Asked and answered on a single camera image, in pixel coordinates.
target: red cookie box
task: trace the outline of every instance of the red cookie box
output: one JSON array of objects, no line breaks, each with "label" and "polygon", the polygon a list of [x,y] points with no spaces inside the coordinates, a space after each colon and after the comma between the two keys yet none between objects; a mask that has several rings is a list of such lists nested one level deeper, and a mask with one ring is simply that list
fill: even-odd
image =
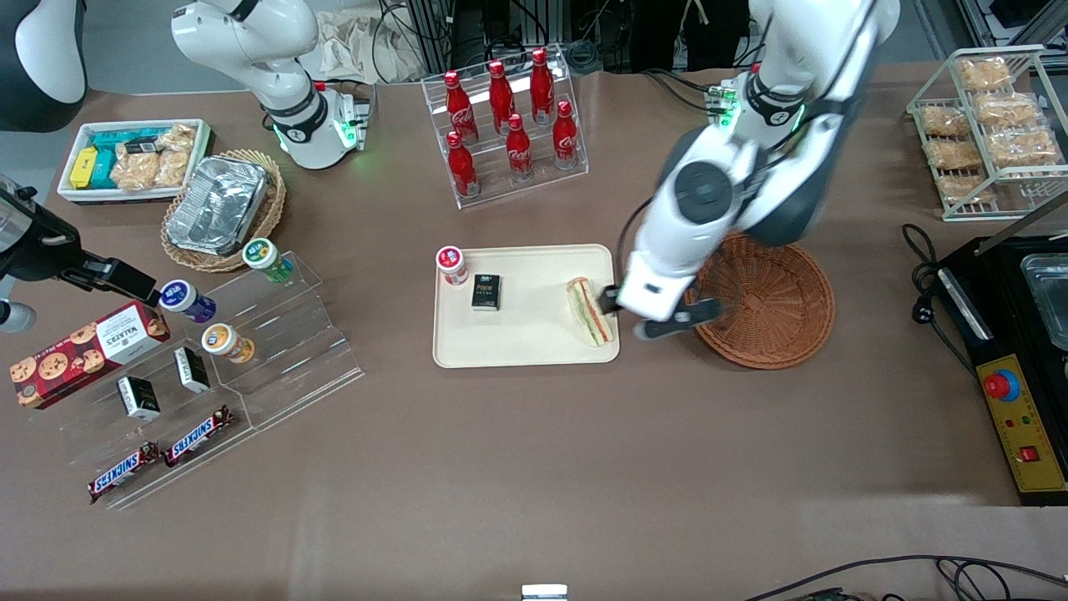
[{"label": "red cookie box", "polygon": [[132,300],[11,366],[18,405],[45,409],[167,342],[162,314]]}]

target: round wicker basket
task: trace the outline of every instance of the round wicker basket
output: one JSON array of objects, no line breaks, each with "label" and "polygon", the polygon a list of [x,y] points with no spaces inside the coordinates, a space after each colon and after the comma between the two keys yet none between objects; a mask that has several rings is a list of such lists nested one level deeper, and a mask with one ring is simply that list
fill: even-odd
[{"label": "round wicker basket", "polygon": [[[269,236],[274,225],[282,219],[282,206],[285,204],[285,181],[282,180],[282,173],[278,169],[278,163],[266,154],[251,149],[226,151],[217,156],[248,160],[267,170],[267,195],[260,203],[260,209],[256,210],[256,216],[252,219],[252,225],[249,227],[250,234],[247,237],[251,239],[253,237]],[[159,236],[163,240],[163,250],[167,251],[167,255],[174,258],[174,262],[179,265],[210,273],[233,271],[245,265],[240,252],[230,256],[216,256],[206,252],[178,248],[171,243],[171,240],[167,239],[167,221],[174,215],[174,210],[182,203],[182,199],[185,195],[186,188],[183,187],[178,191],[178,194],[174,196],[174,201],[171,202],[171,205],[167,208],[167,215],[163,217],[163,225],[160,228]]]},{"label": "round wicker basket", "polygon": [[[697,273],[702,298],[724,316],[697,335],[728,361],[784,369],[815,355],[834,326],[834,291],[816,260],[795,244],[766,247],[733,234]],[[687,300],[696,299],[692,288]]]}]

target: sandwich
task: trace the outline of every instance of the sandwich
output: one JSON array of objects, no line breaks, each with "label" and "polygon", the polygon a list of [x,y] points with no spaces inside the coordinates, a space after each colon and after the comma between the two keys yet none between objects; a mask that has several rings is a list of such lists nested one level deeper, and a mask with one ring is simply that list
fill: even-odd
[{"label": "sandwich", "polygon": [[612,329],[597,311],[597,298],[590,280],[578,276],[567,282],[567,300],[583,342],[593,347],[603,347],[612,342]]}]

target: table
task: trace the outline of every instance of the table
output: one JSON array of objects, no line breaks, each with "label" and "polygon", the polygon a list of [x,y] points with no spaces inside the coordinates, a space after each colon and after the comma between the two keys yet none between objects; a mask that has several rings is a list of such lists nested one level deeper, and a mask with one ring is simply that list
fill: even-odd
[{"label": "table", "polygon": [[[703,120],[643,78],[580,81],[590,175],[465,211],[417,85],[382,89],[367,149],[321,172],[284,157],[250,94],[93,94],[82,121],[198,116],[217,151],[276,157],[289,188],[277,241],[324,278],[367,376],[121,513],[90,508],[58,436],[0,404],[0,590],[458,600],[564,582],[580,601],[741,599],[847,560],[920,552],[1063,573],[1068,511],[1014,506],[974,382],[909,319],[916,259],[899,225],[921,224],[942,253],[998,228],[937,218],[901,114],[934,68],[879,69],[827,212],[802,241],[834,286],[837,323],[815,359],[781,373],[727,364],[691,336],[627,337],[599,366],[434,365],[438,247],[613,246],[668,149]],[[164,255],[164,205],[49,207],[87,248],[160,281],[226,279]],[[3,338],[9,364],[121,302],[58,282],[19,284],[15,299],[41,323]],[[937,575],[916,564],[830,582],[931,597]]]}]

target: coca-cola bottle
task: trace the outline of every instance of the coca-cola bottle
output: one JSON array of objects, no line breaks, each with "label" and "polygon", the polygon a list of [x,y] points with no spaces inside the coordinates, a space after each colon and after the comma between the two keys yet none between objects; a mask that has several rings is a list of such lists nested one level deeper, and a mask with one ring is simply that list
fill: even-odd
[{"label": "coca-cola bottle", "polygon": [[460,88],[460,76],[455,70],[445,72],[445,108],[453,121],[453,130],[464,138],[465,144],[478,141],[478,126],[474,123],[471,98]]},{"label": "coca-cola bottle", "polygon": [[481,188],[474,173],[474,159],[471,158],[471,151],[464,147],[462,136],[457,131],[450,131],[445,141],[449,143],[449,170],[453,172],[457,193],[464,197],[478,195]]},{"label": "coca-cola bottle", "polygon": [[534,161],[531,158],[531,139],[523,130],[523,117],[512,113],[508,117],[508,167],[512,168],[512,178],[516,181],[529,181],[534,176]]},{"label": "coca-cola bottle", "polygon": [[552,123],[556,104],[553,101],[552,74],[546,63],[548,52],[545,48],[534,48],[534,72],[531,74],[531,113],[534,123],[548,125]]},{"label": "coca-cola bottle", "polygon": [[579,128],[575,125],[575,116],[571,114],[571,102],[560,100],[556,105],[559,116],[556,124],[552,126],[552,146],[556,151],[553,162],[561,171],[570,171],[579,163],[578,148],[575,147],[579,137]]},{"label": "coca-cola bottle", "polygon": [[516,112],[512,85],[504,77],[504,63],[489,62],[489,108],[493,111],[493,129],[498,136],[508,135],[508,117]]}]

